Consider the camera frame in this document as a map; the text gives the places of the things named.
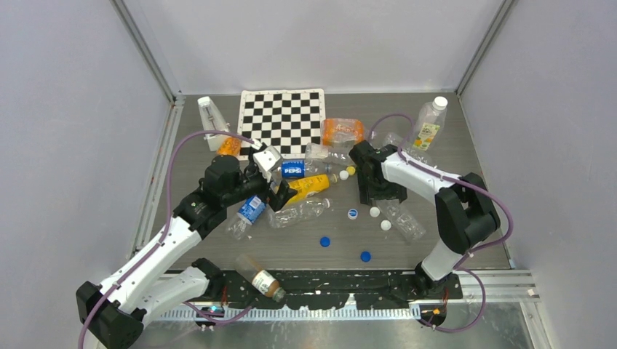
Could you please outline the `white blue Pocari Sweat cap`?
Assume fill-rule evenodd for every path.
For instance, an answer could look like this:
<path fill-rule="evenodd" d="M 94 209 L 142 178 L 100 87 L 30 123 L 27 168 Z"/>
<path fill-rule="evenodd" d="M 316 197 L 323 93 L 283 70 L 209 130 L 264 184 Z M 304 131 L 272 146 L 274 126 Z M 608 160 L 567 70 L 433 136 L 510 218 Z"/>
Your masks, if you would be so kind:
<path fill-rule="evenodd" d="M 347 216 L 350 220 L 355 220 L 358 218 L 358 211 L 356 209 L 350 209 L 347 213 Z"/>

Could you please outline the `tall clear juice bottle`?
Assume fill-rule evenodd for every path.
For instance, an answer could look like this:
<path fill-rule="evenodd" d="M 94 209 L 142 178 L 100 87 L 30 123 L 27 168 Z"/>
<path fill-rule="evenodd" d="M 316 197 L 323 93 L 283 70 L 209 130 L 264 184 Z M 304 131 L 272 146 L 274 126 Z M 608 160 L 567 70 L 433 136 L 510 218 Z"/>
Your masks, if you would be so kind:
<path fill-rule="evenodd" d="M 430 148 L 444 127 L 447 116 L 447 108 L 443 111 L 437 111 L 432 107 L 432 101 L 422 105 L 417 122 L 413 127 L 412 146 L 422 151 L 427 151 Z"/>

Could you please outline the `brown coffee bottle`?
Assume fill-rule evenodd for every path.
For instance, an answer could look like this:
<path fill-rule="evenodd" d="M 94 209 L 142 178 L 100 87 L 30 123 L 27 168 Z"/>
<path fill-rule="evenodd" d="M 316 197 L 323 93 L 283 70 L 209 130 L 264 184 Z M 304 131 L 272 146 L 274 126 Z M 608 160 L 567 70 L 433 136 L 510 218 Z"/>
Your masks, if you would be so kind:
<path fill-rule="evenodd" d="M 263 296 L 275 302 L 280 302 L 286 295 L 286 291 L 280 282 L 250 256 L 239 255 L 235 259 L 234 267 L 236 272 Z"/>

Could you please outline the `large white bottle cap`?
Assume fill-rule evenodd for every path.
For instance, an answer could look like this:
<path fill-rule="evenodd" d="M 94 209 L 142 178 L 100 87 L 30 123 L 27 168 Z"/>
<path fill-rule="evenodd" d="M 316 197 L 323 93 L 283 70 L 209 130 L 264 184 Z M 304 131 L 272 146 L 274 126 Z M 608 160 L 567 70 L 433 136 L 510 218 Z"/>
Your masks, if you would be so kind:
<path fill-rule="evenodd" d="M 437 111 L 443 111 L 447 108 L 448 101 L 443 96 L 435 97 L 432 101 L 432 107 Z"/>

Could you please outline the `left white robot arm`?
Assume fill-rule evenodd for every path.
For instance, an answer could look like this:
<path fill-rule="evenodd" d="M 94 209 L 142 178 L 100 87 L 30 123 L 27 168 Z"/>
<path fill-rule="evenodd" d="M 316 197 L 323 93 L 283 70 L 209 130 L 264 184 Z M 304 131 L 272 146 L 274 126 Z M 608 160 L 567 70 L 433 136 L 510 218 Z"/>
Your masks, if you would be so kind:
<path fill-rule="evenodd" d="M 85 281 L 76 290 L 80 336 L 90 333 L 105 348 L 130 348 L 167 310 L 199 296 L 218 299 L 223 282 L 204 258 L 179 276 L 161 284 L 157 280 L 226 220 L 230 206 L 255 198 L 280 210 L 297 193 L 285 182 L 274 184 L 273 174 L 281 164 L 282 157 L 273 149 L 251 155 L 244 169 L 234 156 L 216 156 L 197 188 L 171 211 L 142 250 L 100 283 Z"/>

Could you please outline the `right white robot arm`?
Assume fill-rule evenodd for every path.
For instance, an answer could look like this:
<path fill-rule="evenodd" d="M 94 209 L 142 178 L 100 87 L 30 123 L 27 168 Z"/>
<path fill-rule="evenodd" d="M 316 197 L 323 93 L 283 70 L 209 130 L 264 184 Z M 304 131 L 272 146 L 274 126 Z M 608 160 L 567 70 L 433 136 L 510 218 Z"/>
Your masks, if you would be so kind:
<path fill-rule="evenodd" d="M 422 297 L 436 297 L 463 257 L 501 226 L 478 174 L 443 172 L 416 161 L 395 145 L 374 148 L 366 140 L 356 144 L 349 156 L 357 166 L 362 204 L 387 201 L 400 205 L 409 191 L 434 204 L 439 240 L 415 267 L 415 288 Z"/>

